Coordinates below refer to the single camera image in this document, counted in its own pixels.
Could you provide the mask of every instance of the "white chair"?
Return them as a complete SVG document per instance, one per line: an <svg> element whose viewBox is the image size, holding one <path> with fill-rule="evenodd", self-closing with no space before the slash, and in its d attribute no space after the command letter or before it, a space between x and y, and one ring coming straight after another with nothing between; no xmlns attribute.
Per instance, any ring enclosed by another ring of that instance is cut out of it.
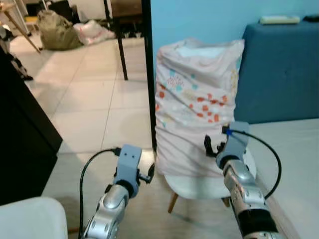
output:
<svg viewBox="0 0 319 239"><path fill-rule="evenodd" d="M5 239L67 239L62 205L55 199L38 197L0 207L0 232Z"/></svg>
<svg viewBox="0 0 319 239"><path fill-rule="evenodd" d="M243 156L245 164L251 174L256 178L256 164L247 148ZM224 178L218 177L187 177L165 175L165 179L173 190L168 213L171 213L178 196L186 199L222 199L225 206L229 207L230 193L224 185Z"/></svg>

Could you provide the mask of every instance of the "wooden stool leg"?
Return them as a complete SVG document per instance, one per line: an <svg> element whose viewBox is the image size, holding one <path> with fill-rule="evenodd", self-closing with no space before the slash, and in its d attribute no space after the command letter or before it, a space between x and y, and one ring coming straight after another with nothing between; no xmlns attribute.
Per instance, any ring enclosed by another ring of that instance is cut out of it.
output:
<svg viewBox="0 0 319 239"><path fill-rule="evenodd" d="M68 229L68 234L78 233L79 230L80 230L79 228L70 228Z"/></svg>
<svg viewBox="0 0 319 239"><path fill-rule="evenodd" d="M173 211L177 198L178 198L178 194L176 192L172 192L171 200L168 207L168 213L171 213Z"/></svg>
<svg viewBox="0 0 319 239"><path fill-rule="evenodd" d="M223 201L223 203L225 204L225 206L226 206L227 208L230 207L230 202L229 202L230 197L222 198L221 200Z"/></svg>

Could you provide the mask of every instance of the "gray bag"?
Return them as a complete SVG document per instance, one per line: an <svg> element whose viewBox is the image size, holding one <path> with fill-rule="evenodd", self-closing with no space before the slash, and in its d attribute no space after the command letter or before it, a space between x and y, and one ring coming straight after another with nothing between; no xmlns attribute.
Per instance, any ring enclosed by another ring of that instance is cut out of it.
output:
<svg viewBox="0 0 319 239"><path fill-rule="evenodd" d="M40 11L37 25L46 49L67 50L82 46L72 23L52 10Z"/></svg>

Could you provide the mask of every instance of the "cable connector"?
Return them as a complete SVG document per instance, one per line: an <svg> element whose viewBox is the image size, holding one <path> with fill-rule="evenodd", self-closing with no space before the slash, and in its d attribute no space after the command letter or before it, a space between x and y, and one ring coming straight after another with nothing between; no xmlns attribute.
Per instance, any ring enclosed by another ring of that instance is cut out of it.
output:
<svg viewBox="0 0 319 239"><path fill-rule="evenodd" d="M115 156L120 156L121 153L121 148L116 147L116 148L112 148L111 151L114 153Z"/></svg>
<svg viewBox="0 0 319 239"><path fill-rule="evenodd" d="M230 136L233 133L229 126L223 126L221 132L226 134L227 136Z"/></svg>

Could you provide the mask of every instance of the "white mattress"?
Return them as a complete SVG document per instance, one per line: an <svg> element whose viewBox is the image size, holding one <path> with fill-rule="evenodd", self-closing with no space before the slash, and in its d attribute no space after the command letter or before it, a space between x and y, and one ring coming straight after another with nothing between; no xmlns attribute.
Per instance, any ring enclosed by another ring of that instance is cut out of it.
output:
<svg viewBox="0 0 319 239"><path fill-rule="evenodd" d="M253 124L251 133L268 142L282 162L282 179L273 197L283 212L273 212L277 220L289 238L315 238L319 234L319 119ZM271 189L277 176L276 159L253 139L248 147L257 177Z"/></svg>

